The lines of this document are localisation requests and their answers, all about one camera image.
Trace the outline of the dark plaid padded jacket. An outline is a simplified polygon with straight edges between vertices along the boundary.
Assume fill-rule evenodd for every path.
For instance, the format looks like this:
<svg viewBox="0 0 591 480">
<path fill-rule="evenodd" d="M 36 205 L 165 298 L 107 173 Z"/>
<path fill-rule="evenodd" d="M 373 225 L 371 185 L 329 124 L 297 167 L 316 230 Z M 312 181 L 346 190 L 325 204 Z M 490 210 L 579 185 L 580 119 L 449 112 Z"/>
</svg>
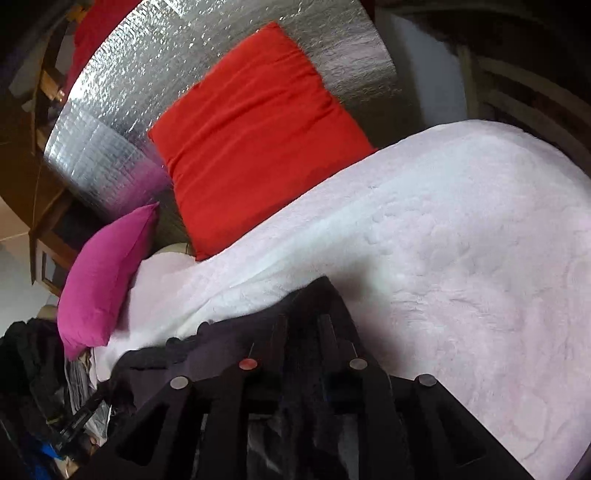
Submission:
<svg viewBox="0 0 591 480">
<path fill-rule="evenodd" d="M 105 384 L 120 429 L 80 479 L 402 479 L 389 375 L 327 278 L 273 306 L 125 353 Z"/>
</svg>

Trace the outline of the dark clothes pile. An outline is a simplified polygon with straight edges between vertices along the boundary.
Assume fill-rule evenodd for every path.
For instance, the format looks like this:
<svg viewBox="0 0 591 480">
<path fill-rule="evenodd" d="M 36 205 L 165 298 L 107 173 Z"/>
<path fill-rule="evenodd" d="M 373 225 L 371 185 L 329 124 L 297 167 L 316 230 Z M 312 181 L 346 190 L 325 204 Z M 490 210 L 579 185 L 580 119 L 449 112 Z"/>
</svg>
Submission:
<svg viewBox="0 0 591 480">
<path fill-rule="evenodd" d="M 58 479 L 53 447 L 92 395 L 84 366 L 64 355 L 57 324 L 32 318 L 1 337 L 3 479 Z"/>
</svg>

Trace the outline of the magenta pillow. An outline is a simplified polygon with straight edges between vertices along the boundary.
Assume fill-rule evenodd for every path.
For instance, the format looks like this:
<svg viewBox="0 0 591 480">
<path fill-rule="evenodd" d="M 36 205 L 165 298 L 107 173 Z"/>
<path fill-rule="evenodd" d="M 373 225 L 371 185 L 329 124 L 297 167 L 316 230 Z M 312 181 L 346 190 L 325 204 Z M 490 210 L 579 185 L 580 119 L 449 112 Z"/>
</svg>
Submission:
<svg viewBox="0 0 591 480">
<path fill-rule="evenodd" d="M 67 359 L 108 344 L 129 284 L 151 249 L 158 218 L 157 203 L 139 207 L 100 229 L 83 246 L 57 309 Z"/>
</svg>

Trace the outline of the white pink bed blanket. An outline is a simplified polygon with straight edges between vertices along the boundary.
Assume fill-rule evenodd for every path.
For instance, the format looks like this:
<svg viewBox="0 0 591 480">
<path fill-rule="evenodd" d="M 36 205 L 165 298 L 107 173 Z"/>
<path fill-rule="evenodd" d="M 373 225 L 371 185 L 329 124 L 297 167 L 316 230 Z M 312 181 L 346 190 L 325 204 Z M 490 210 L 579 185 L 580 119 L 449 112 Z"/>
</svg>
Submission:
<svg viewBox="0 0 591 480">
<path fill-rule="evenodd" d="M 438 378 L 537 479 L 590 443 L 590 180 L 522 130 L 433 127 L 204 261 L 144 260 L 92 370 L 327 276 L 390 373 Z"/>
</svg>

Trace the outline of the red pillow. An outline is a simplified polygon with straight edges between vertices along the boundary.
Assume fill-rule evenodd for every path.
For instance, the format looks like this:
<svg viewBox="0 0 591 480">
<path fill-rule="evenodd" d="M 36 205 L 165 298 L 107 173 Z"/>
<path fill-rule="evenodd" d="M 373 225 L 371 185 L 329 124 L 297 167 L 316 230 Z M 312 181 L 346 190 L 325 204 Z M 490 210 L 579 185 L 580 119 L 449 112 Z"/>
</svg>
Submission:
<svg viewBox="0 0 591 480">
<path fill-rule="evenodd" d="M 148 137 L 199 260 L 375 151 L 276 22 L 224 55 Z"/>
</svg>

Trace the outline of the wooden shelf unit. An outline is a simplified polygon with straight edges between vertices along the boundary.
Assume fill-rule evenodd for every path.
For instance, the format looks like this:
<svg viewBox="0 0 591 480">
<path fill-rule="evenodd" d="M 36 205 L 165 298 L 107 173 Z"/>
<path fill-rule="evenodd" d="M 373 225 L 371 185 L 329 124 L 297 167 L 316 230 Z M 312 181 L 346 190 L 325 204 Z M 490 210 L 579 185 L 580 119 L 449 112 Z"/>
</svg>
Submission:
<svg viewBox="0 0 591 480">
<path fill-rule="evenodd" d="M 514 64 L 457 47 L 467 115 L 525 128 L 590 173 L 590 104 Z"/>
</svg>

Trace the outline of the wooden nightstand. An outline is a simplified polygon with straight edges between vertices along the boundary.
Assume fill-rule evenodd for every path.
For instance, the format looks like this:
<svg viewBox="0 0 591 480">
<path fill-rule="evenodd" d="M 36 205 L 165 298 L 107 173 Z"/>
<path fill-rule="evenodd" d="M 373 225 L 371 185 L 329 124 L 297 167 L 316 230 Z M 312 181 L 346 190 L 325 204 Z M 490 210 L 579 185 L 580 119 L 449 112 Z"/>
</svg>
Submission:
<svg viewBox="0 0 591 480">
<path fill-rule="evenodd" d="M 44 41 L 33 88 L 24 99 L 10 93 L 1 98 L 1 202 L 24 224 L 31 282 L 57 297 L 77 250 L 55 227 L 74 197 L 43 153 L 52 130 L 50 110 L 63 104 L 64 75 L 56 62 L 67 30 L 63 21 Z"/>
</svg>

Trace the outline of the red hanging cloth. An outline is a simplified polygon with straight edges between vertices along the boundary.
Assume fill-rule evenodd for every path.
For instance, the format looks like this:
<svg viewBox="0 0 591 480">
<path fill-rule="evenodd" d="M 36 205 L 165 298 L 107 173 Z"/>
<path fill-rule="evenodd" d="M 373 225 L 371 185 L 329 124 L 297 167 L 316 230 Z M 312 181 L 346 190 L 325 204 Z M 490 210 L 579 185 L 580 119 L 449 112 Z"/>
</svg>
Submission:
<svg viewBox="0 0 591 480">
<path fill-rule="evenodd" d="M 98 0 L 93 3 L 74 33 L 72 64 L 63 87 L 65 97 L 96 50 L 139 3 L 140 0 Z"/>
</svg>

